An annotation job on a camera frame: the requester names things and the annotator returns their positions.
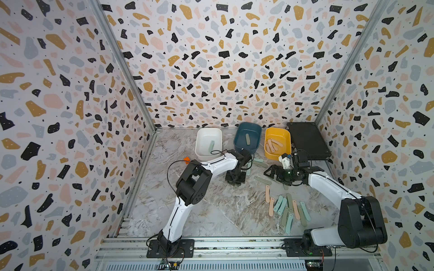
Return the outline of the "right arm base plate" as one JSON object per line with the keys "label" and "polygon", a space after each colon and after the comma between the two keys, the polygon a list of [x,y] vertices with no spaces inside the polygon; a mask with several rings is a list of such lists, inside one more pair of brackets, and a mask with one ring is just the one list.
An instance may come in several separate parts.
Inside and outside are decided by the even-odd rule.
{"label": "right arm base plate", "polygon": [[286,238],[281,245],[288,257],[329,257],[332,250],[327,246],[317,246],[305,238]]}

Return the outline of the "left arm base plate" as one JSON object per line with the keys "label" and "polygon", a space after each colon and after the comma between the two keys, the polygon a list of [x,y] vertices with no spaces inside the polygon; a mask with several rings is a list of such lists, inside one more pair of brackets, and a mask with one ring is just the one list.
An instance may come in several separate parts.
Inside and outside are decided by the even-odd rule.
{"label": "left arm base plate", "polygon": [[156,258],[192,258],[194,254],[194,239],[180,239],[175,243],[151,240],[146,257]]}

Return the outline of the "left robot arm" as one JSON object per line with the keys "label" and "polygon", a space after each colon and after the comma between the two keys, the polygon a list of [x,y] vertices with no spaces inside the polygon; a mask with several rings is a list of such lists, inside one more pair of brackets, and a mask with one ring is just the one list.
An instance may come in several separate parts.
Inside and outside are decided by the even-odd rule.
{"label": "left robot arm", "polygon": [[235,186],[245,182],[247,164],[253,160],[249,150],[232,149],[209,161],[192,160],[176,183],[174,209],[166,226],[157,235],[160,246],[173,254],[180,246],[183,228],[192,207],[203,200],[211,180],[225,174],[225,180]]}

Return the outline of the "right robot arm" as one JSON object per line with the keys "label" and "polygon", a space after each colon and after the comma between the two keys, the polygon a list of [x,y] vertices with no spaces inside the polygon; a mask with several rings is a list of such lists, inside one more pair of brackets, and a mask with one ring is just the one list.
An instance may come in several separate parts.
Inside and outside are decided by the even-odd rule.
{"label": "right robot arm", "polygon": [[332,179],[318,166],[308,162],[295,162],[287,168],[289,159],[282,166],[271,165],[264,175],[287,186],[307,185],[323,194],[339,209],[339,221],[334,227],[305,230],[301,248],[345,246],[361,248],[378,246],[388,240],[379,201],[373,196],[363,196],[351,191]]}

